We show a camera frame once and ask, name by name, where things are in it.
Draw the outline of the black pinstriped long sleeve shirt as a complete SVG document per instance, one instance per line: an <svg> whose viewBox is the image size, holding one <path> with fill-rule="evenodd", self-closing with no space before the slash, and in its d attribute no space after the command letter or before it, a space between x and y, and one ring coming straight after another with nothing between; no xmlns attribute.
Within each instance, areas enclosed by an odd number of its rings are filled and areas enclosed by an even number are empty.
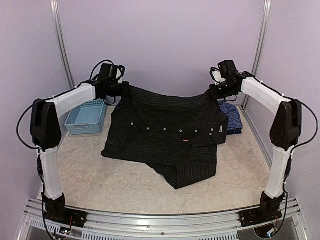
<svg viewBox="0 0 320 240"><path fill-rule="evenodd" d="M181 189L216 175L218 145L227 131L228 116L210 90L167 96L125 82L101 154L144 163Z"/></svg>

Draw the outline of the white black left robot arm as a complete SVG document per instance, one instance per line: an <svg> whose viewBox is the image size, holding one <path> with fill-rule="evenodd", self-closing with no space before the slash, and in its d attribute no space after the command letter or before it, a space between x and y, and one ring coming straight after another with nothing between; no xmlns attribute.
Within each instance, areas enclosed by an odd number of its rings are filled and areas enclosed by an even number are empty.
<svg viewBox="0 0 320 240"><path fill-rule="evenodd" d="M37 170L42 181L44 218L63 224L76 218L85 219L86 212L75 213L66 207L60 185L57 152L62 140L60 117L80 105L97 99L119 97L126 68L110 60L98 64L100 72L91 75L71 90L48 99L36 99L32 105L30 134L38 152Z"/></svg>

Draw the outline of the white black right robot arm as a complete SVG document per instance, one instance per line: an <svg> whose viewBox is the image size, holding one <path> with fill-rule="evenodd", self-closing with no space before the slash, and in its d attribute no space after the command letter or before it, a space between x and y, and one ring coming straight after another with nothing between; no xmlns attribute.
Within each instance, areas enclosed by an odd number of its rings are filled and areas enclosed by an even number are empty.
<svg viewBox="0 0 320 240"><path fill-rule="evenodd" d="M224 60L211 67L214 81L211 92L215 99L225 99L243 93L266 107L274 120L269 132L273 157L268 184L257 208L240 211L243 227L282 218L280 205L286 197L285 183L291 171L292 154L302 132L302 105L272 89L245 71L239 72L233 60Z"/></svg>

